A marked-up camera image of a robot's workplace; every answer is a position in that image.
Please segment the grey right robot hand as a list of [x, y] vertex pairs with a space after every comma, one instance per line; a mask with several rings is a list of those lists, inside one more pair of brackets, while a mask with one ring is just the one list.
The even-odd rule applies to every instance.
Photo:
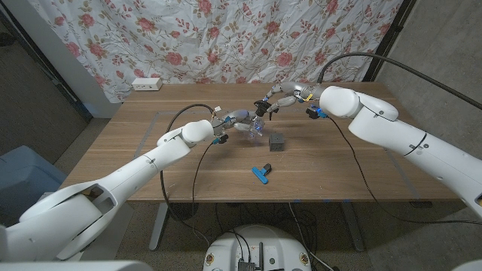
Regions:
[[319, 101], [321, 94], [325, 88], [320, 84], [311, 85], [299, 82], [284, 82], [274, 85], [271, 90], [264, 97], [264, 101], [267, 101], [271, 96], [277, 93], [284, 93], [285, 96], [274, 102], [267, 112], [273, 112], [281, 107], [288, 107], [301, 100], [302, 102]]

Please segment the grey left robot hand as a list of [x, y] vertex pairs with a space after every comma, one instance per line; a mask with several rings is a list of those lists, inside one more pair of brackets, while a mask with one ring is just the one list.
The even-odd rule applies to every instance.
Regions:
[[225, 131], [231, 128], [244, 132], [249, 138], [263, 135], [263, 118], [256, 115], [254, 111], [245, 109], [232, 111], [223, 117], [214, 117], [211, 124], [216, 137], [223, 136]]

